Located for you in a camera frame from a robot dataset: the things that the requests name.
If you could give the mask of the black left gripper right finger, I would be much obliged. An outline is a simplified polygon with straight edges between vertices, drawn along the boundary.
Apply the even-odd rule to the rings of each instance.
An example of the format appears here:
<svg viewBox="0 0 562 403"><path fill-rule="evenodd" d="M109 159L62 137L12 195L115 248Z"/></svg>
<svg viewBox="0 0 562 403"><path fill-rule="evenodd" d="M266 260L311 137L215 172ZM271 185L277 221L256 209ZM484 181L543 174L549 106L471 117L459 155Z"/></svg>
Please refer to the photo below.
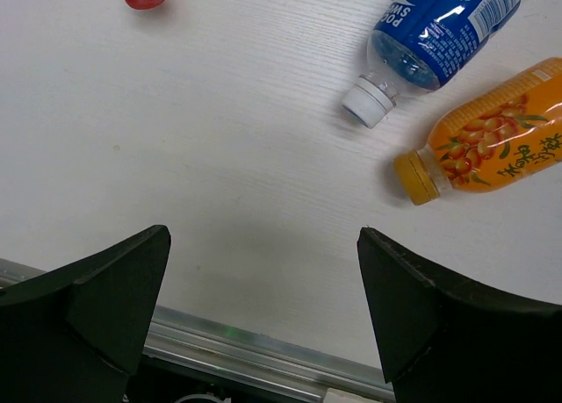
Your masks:
<svg viewBox="0 0 562 403"><path fill-rule="evenodd" d="M477 282L371 227L357 253L397 401L560 401L560 306Z"/></svg>

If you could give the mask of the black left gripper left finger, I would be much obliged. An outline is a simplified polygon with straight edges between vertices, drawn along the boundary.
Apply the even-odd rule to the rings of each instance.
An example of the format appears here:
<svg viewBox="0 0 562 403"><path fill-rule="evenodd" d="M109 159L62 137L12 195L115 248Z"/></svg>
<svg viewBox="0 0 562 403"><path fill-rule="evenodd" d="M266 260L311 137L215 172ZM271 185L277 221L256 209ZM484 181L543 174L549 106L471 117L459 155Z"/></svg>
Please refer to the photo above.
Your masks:
<svg viewBox="0 0 562 403"><path fill-rule="evenodd" d="M170 251L164 225L1 290L3 402L120 402Z"/></svg>

